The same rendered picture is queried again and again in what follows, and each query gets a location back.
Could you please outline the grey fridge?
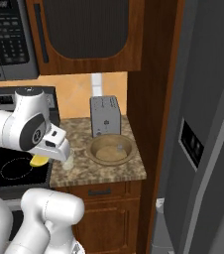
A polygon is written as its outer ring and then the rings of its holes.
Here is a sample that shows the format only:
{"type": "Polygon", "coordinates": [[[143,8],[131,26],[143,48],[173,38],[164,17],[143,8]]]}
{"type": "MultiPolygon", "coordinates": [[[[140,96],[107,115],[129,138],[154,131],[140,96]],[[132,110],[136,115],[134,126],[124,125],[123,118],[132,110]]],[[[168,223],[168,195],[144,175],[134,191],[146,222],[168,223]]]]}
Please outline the grey fridge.
{"type": "Polygon", "coordinates": [[[150,254],[224,254],[224,0],[186,0],[150,254]]]}

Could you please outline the black microwave oven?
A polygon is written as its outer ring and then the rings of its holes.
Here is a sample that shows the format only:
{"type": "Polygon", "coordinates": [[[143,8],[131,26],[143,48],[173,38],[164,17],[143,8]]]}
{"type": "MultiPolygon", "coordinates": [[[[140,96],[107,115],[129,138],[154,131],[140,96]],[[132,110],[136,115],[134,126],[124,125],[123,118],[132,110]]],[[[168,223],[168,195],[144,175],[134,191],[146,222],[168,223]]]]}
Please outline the black microwave oven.
{"type": "Polygon", "coordinates": [[[39,76],[25,0],[0,0],[0,81],[39,76]]]}

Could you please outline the brown wooden fridge side panel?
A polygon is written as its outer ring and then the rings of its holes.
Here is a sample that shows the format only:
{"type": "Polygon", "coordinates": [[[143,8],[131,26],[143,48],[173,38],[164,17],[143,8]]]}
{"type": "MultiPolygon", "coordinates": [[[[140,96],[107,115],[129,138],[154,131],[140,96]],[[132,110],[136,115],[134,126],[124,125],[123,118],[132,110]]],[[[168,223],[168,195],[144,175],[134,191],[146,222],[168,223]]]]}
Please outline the brown wooden fridge side panel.
{"type": "Polygon", "coordinates": [[[128,74],[127,117],[147,173],[136,254],[150,254],[169,103],[186,0],[145,0],[142,66],[128,74]]]}

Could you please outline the black stove with hob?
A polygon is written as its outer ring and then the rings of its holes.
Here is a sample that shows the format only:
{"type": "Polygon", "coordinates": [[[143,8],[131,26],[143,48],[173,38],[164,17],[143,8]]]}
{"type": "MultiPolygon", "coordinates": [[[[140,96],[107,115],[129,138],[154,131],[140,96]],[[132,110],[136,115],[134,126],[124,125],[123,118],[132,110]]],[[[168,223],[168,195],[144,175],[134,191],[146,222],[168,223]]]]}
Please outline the black stove with hob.
{"type": "MultiPolygon", "coordinates": [[[[15,86],[0,87],[1,110],[14,111],[14,93],[17,88],[15,86]]],[[[54,86],[43,86],[42,90],[46,94],[50,119],[55,126],[59,127],[56,88],[54,86]]],[[[50,159],[42,167],[32,168],[30,166],[32,157],[27,152],[0,148],[0,198],[6,202],[14,217],[9,241],[15,237],[23,221],[20,199],[24,192],[30,188],[50,189],[53,160],[50,159]]]]}

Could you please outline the silver toaster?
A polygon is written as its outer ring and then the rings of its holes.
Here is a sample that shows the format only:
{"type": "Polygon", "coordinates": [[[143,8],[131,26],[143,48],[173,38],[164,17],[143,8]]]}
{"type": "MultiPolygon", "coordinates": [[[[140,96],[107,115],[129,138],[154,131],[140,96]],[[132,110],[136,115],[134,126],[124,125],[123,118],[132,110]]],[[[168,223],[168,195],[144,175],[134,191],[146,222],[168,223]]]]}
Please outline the silver toaster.
{"type": "Polygon", "coordinates": [[[121,111],[115,95],[93,96],[90,102],[90,121],[93,137],[121,133],[121,111]]]}

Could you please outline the yellow food piece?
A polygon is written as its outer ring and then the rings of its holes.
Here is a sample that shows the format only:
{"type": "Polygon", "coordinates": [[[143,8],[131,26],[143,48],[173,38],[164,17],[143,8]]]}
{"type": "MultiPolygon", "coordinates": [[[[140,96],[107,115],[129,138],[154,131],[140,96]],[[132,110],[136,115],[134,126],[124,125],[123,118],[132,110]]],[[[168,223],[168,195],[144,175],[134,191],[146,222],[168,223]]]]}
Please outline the yellow food piece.
{"type": "Polygon", "coordinates": [[[45,156],[40,156],[40,155],[34,155],[31,162],[30,162],[30,165],[32,167],[42,167],[43,165],[45,165],[47,162],[49,161],[49,158],[48,157],[45,157],[45,156]]]}

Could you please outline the brown wooden drawer front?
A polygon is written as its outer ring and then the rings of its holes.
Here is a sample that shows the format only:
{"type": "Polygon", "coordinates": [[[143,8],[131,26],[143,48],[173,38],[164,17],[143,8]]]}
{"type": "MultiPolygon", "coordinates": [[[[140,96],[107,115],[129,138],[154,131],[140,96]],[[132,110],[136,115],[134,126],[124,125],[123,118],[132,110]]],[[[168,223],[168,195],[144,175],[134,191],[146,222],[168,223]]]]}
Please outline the brown wooden drawer front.
{"type": "Polygon", "coordinates": [[[72,186],[56,188],[56,191],[68,192],[76,195],[83,200],[112,199],[112,198],[131,198],[141,195],[141,181],[129,181],[118,183],[105,183],[96,185],[72,186]],[[89,196],[88,190],[103,191],[111,189],[110,194],[89,196]]]}

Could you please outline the brown base cupboard door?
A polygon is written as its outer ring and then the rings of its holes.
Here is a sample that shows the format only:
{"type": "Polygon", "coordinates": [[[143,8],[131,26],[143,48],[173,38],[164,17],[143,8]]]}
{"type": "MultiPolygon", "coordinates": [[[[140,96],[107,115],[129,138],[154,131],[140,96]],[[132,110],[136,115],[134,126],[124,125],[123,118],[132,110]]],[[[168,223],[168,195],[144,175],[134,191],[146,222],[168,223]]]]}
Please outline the brown base cupboard door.
{"type": "Polygon", "coordinates": [[[86,254],[136,254],[138,198],[86,201],[83,218],[73,226],[86,254]]]}

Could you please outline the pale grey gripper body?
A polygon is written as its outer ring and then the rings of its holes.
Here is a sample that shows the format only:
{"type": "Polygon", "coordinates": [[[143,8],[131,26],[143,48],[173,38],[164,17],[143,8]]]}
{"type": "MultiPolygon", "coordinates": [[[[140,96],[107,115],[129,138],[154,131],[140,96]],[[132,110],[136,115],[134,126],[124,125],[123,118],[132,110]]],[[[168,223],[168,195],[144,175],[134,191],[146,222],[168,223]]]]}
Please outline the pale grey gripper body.
{"type": "Polygon", "coordinates": [[[58,145],[51,141],[42,141],[34,148],[34,153],[65,162],[70,154],[69,142],[66,138],[64,138],[58,145]]]}

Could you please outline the white wall socket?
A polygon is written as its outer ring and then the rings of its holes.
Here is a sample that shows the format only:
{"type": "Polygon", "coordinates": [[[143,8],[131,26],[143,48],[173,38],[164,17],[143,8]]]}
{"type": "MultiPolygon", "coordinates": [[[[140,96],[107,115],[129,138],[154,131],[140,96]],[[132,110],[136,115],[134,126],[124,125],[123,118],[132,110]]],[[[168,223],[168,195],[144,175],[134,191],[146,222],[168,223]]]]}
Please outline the white wall socket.
{"type": "Polygon", "coordinates": [[[102,73],[97,72],[91,75],[91,90],[93,96],[102,96],[102,73]]]}

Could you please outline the brown wall cupboard door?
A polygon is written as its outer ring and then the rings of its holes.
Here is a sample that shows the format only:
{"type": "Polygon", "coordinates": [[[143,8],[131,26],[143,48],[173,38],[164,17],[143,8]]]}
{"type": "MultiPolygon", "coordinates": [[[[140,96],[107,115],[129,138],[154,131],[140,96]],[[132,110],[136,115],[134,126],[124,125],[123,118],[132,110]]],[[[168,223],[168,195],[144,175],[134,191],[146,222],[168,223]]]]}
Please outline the brown wall cupboard door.
{"type": "Polygon", "coordinates": [[[145,0],[26,0],[43,75],[141,68],[145,0]],[[40,4],[44,63],[34,4],[40,4]]]}

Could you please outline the brown wooden bowl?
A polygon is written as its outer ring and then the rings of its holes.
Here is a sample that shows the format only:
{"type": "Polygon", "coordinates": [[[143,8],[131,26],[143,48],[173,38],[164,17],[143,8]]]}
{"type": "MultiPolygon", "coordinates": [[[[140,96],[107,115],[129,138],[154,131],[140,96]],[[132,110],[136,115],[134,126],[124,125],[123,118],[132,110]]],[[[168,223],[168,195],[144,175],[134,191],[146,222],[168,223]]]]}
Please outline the brown wooden bowl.
{"type": "Polygon", "coordinates": [[[118,134],[100,135],[91,140],[86,147],[87,156],[103,166],[119,166],[127,163],[137,153],[136,142],[118,134]],[[117,152],[117,145],[123,145],[124,152],[117,152]]]}

